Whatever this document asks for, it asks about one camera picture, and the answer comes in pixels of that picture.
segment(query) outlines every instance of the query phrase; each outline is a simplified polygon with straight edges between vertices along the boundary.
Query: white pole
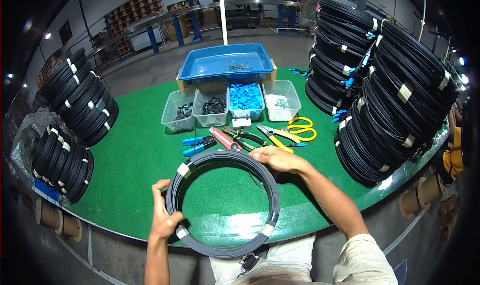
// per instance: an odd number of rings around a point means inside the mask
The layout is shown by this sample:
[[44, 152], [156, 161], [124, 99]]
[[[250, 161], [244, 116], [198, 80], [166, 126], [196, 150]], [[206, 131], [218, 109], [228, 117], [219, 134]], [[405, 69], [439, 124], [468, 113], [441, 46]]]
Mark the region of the white pole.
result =
[[420, 34], [418, 35], [418, 41], [422, 39], [423, 25], [425, 24], [425, 8], [426, 8], [426, 1], [423, 0], [423, 17], [421, 19]]
[[227, 19], [225, 17], [225, 0], [220, 0], [220, 17], [222, 18], [223, 44], [229, 44], [227, 39]]

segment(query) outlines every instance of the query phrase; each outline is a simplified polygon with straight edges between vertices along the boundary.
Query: metal block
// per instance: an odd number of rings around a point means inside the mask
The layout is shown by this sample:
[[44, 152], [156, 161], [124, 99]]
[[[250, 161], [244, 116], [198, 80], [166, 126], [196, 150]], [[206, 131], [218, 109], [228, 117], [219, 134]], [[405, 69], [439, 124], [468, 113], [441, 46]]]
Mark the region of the metal block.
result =
[[248, 132], [252, 130], [252, 121], [250, 118], [244, 119], [233, 119], [232, 120], [232, 129], [233, 130], [242, 130], [244, 132]]

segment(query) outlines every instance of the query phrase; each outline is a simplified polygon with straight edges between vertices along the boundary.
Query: yellow-handled cable stripper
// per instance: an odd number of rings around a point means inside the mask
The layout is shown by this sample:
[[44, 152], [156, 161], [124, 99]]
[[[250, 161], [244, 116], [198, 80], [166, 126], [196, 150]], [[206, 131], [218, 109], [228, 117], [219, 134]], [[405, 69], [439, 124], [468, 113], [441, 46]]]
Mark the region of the yellow-handled cable stripper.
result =
[[272, 143], [274, 143], [276, 146], [278, 146], [282, 150], [285, 150], [289, 153], [293, 153], [293, 150], [290, 149], [289, 147], [285, 146], [285, 144], [281, 143], [277, 138], [275, 138], [274, 134], [285, 137], [285, 138], [288, 138], [296, 144], [300, 143], [300, 139], [298, 138], [298, 136], [290, 134], [288, 132], [278, 130], [278, 129], [275, 129], [275, 128], [270, 128], [270, 127], [263, 126], [263, 125], [260, 125], [260, 124], [257, 124], [257, 128], [263, 134], [265, 134], [265, 136], [268, 137], [268, 139], [270, 139], [272, 141]]

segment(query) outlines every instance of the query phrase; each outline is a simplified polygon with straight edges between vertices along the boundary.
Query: person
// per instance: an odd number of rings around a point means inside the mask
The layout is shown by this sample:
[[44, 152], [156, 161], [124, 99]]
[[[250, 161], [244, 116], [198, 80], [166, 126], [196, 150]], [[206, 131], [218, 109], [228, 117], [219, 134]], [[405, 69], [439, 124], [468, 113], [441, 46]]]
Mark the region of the person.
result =
[[452, 142], [448, 143], [448, 149], [438, 152], [431, 159], [433, 172], [437, 172], [445, 185], [451, 185], [457, 179], [457, 175], [463, 170], [461, 149], [462, 128], [457, 127], [455, 107], [448, 114], [448, 130]]
[[[337, 264], [333, 269], [333, 283], [345, 285], [395, 285], [397, 279], [385, 255], [369, 234], [355, 203], [305, 159], [276, 146], [259, 147], [249, 153], [254, 159], [273, 170], [298, 174], [307, 184], [328, 218], [345, 235]], [[148, 238], [145, 265], [145, 284], [169, 284], [167, 238], [183, 219], [181, 213], [169, 216], [160, 190], [169, 185], [160, 180], [152, 186], [154, 197], [153, 222]], [[245, 275], [239, 276], [239, 260], [215, 259], [210, 264], [216, 285], [242, 284], [307, 284], [312, 283], [312, 250], [315, 235], [287, 243], [271, 244], [266, 258], [260, 258]]]

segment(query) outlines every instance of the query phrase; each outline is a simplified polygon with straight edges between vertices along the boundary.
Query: red utility knife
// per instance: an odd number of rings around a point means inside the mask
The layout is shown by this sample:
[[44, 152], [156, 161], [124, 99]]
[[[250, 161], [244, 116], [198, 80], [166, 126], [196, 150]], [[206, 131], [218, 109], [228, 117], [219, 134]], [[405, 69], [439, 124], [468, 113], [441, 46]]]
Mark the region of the red utility knife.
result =
[[210, 127], [208, 131], [210, 131], [210, 133], [212, 133], [213, 136], [228, 150], [232, 150], [232, 145], [234, 145], [234, 147], [236, 146], [234, 150], [242, 150], [242, 148], [236, 142], [231, 140], [230, 137], [226, 136], [225, 133], [221, 132], [219, 129]]

